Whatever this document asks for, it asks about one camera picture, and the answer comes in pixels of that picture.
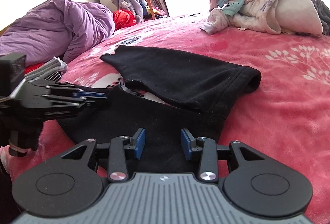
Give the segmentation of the folded black striped garment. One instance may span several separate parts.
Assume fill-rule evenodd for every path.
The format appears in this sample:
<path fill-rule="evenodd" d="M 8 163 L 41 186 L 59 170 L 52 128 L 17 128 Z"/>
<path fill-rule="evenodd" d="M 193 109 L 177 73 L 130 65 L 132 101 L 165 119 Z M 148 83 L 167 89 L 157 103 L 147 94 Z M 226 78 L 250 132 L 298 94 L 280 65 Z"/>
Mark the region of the folded black striped garment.
<path fill-rule="evenodd" d="M 56 71 L 56 72 L 50 74 L 49 76 L 47 76 L 45 78 L 45 80 L 57 82 L 57 81 L 59 81 L 61 79 L 61 77 L 62 77 L 62 72 Z"/>

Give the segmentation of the folded grey sweater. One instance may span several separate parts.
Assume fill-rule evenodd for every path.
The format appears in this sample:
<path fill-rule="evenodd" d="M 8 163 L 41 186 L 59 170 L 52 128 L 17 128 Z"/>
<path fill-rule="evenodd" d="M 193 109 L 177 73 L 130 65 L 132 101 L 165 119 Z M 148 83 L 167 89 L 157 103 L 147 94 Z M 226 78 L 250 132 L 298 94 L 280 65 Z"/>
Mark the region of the folded grey sweater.
<path fill-rule="evenodd" d="M 50 61 L 46 62 L 34 71 L 25 75 L 26 81 L 33 81 L 39 79 L 46 79 L 48 76 L 55 72 L 67 72 L 68 65 L 58 57 L 53 57 Z"/>

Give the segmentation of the purple duvet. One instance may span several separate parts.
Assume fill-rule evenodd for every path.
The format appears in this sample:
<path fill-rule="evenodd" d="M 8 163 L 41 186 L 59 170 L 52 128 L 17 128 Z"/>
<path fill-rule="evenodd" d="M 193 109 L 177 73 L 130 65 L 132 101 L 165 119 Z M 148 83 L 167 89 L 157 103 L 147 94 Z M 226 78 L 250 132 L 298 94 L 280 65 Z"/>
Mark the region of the purple duvet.
<path fill-rule="evenodd" d="M 26 55 L 26 65 L 54 57 L 69 63 L 114 34 L 111 10 L 95 2 L 47 0 L 9 25 L 1 35 L 1 55 Z"/>

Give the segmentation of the red pillow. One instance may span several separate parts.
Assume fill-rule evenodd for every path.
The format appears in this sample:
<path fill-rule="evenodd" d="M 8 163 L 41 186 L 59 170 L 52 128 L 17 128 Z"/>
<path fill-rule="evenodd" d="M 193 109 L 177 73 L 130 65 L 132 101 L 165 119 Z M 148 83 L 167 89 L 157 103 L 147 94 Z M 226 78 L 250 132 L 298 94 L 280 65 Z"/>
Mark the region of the red pillow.
<path fill-rule="evenodd" d="M 136 25 L 135 15 L 130 10 L 119 9 L 113 12 L 113 21 L 115 24 L 115 30 L 121 28 L 127 28 Z"/>

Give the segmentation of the pink floral bed blanket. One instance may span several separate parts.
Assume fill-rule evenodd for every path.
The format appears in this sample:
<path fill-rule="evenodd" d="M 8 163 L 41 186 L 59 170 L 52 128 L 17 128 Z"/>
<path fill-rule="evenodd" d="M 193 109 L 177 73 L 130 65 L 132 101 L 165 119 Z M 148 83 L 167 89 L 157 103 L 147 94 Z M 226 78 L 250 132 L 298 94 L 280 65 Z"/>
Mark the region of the pink floral bed blanket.
<path fill-rule="evenodd" d="M 120 29 L 72 61 L 64 80 L 114 85 L 119 73 L 100 56 L 119 45 L 183 50 L 258 69 L 261 85 L 236 101 L 220 142 L 240 140 L 303 173 L 313 186 L 308 217 L 329 223 L 329 37 L 236 28 L 209 36 L 199 29 L 202 21 L 174 18 Z"/>

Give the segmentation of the white floral pyjama garment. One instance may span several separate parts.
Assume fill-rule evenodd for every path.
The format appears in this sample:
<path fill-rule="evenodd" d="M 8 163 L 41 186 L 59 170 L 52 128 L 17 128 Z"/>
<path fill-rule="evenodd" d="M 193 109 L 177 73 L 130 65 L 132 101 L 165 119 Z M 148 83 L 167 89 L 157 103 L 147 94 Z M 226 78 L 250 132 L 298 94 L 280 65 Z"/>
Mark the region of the white floral pyjama garment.
<path fill-rule="evenodd" d="M 275 17 L 275 10 L 279 0 L 245 0 L 242 8 L 234 16 L 229 17 L 219 6 L 213 9 L 201 30 L 208 35 L 220 32 L 234 26 L 268 34 L 293 33 L 282 31 Z"/>

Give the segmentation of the cream pillow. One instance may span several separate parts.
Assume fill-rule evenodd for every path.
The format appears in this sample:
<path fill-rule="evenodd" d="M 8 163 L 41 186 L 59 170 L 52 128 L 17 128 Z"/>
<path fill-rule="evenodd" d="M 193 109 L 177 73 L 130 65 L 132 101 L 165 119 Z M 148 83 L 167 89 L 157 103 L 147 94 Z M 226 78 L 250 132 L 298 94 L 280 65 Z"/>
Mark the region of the cream pillow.
<path fill-rule="evenodd" d="M 275 17 L 282 31 L 321 36 L 323 26 L 311 0 L 279 0 Z"/>

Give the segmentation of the dark grey garment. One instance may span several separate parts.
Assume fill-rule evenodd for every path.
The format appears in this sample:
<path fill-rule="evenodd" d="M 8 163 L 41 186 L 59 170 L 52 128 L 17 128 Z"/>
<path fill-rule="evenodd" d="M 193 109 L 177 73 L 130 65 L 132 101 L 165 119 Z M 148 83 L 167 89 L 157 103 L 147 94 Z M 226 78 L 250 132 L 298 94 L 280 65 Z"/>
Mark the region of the dark grey garment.
<path fill-rule="evenodd" d="M 323 34 L 330 34 L 330 10 L 321 0 L 316 0 L 316 10 L 323 26 Z"/>

